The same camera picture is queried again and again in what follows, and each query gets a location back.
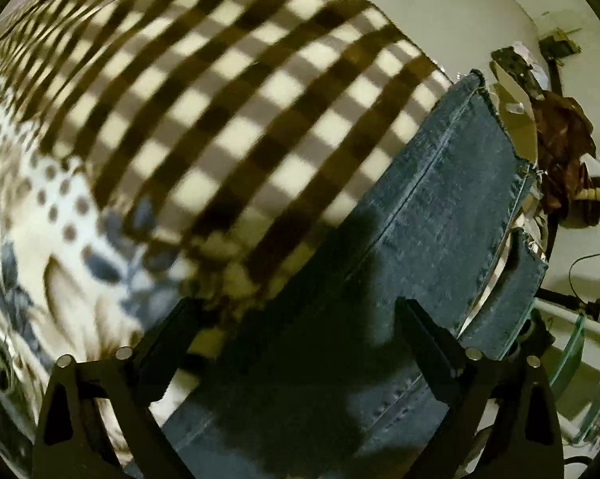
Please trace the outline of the small open cardboard box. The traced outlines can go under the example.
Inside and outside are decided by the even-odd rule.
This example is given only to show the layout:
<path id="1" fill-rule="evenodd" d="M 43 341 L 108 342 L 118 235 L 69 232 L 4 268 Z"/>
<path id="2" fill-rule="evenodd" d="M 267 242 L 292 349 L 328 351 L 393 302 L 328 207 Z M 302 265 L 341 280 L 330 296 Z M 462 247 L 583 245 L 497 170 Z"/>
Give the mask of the small open cardboard box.
<path id="1" fill-rule="evenodd" d="M 533 104 L 545 97 L 533 65 L 513 46 L 491 52 L 490 70 L 495 76 L 495 100 L 502 123 L 516 154 L 538 163 L 538 132 Z"/>

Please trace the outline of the dark blue jeans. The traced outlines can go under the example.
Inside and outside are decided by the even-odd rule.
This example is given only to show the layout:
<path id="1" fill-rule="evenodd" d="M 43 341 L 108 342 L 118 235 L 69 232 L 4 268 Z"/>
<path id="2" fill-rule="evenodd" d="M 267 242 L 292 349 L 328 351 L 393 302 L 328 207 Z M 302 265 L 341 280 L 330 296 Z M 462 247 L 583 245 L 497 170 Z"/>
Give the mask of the dark blue jeans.
<path id="1" fill-rule="evenodd" d="M 377 478 L 446 409 L 426 386 L 399 297 L 486 356 L 507 352 L 547 264 L 515 219 L 536 179 L 468 73 L 349 217 L 164 424 L 198 478 Z"/>

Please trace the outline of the floral white bed blanket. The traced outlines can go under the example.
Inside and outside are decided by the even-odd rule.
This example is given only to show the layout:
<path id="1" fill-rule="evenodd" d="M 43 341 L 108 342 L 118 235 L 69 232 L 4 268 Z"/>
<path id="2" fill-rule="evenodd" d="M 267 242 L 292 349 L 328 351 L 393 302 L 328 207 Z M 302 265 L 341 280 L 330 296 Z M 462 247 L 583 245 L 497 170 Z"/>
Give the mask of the floral white bed blanket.
<path id="1" fill-rule="evenodd" d="M 29 473 L 56 360 L 101 360 L 137 344 L 190 291 L 196 266 L 151 253 L 97 206 L 77 157 L 39 148 L 0 77 L 0 451 Z"/>

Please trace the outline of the teal storage rack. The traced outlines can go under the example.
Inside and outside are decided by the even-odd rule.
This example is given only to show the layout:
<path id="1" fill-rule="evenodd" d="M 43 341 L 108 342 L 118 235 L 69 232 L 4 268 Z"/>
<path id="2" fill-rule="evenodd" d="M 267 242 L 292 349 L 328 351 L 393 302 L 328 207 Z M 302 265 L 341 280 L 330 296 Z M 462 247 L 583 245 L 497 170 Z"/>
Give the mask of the teal storage rack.
<path id="1" fill-rule="evenodd" d="M 600 447 L 600 322 L 540 301 L 553 343 L 541 358 L 554 395 L 563 439 L 573 447 Z"/>

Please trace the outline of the brown checkered blanket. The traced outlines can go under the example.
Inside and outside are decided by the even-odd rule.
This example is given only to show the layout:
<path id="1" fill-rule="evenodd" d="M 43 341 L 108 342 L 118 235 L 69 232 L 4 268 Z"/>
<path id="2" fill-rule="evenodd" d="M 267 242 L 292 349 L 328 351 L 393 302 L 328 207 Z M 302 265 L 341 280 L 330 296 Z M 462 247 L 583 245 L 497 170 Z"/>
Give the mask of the brown checkered blanket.
<path id="1" fill-rule="evenodd" d="M 196 266 L 188 293 L 222 328 L 283 288 L 449 88 L 367 0 L 32 0 L 0 28 L 0 77 L 127 238 Z"/>

